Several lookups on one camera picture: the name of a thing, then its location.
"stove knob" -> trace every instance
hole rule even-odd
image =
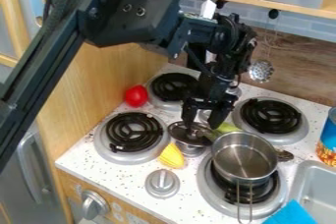
[[[82,192],[83,216],[86,220],[92,220],[98,215],[105,215],[110,208],[105,199],[93,191]]]
[[[162,169],[148,175],[145,188],[153,197],[168,198],[178,192],[180,180],[173,172]]]

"speckled countertop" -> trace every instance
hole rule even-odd
[[[169,72],[197,75],[195,71],[169,64],[160,73]],[[283,149],[291,151],[296,156],[293,161],[279,164],[279,169],[284,173],[290,189],[298,164],[304,160],[318,160],[314,152],[315,146],[329,107],[246,84],[241,84],[241,89],[243,91],[241,100],[256,96],[282,99],[300,108],[308,118],[309,134],[296,144],[283,146]],[[132,109],[122,104],[111,115],[128,110]],[[179,113],[158,110],[150,104],[146,104],[140,110],[157,115],[167,126],[181,121]],[[94,149],[95,130],[96,127],[60,157],[56,161],[56,166],[169,223],[238,223],[236,218],[213,209],[198,191],[196,169],[208,152],[197,158],[186,159],[185,169],[174,170],[181,181],[181,188],[175,196],[165,200],[155,199],[144,188],[145,178],[151,172],[166,167],[157,160],[134,166],[117,165],[106,161]]]

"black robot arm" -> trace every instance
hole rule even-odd
[[[206,46],[218,54],[217,62],[205,66],[194,55],[202,74],[198,91],[186,97],[183,120],[189,126],[198,109],[211,109],[210,126],[221,123],[236,100],[225,91],[250,63],[255,33],[236,16],[207,20],[183,14],[179,2],[47,0],[43,27],[0,85],[0,171],[84,42],[141,43],[168,57],[190,51],[188,43]]]

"red toy tomato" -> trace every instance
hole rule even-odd
[[[142,85],[137,85],[126,90],[125,101],[131,107],[141,107],[148,101],[147,89]]]

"stainless steel pot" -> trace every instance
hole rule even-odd
[[[232,132],[212,145],[212,159],[217,172],[231,183],[257,186],[265,183],[276,170],[277,152],[258,135]]]

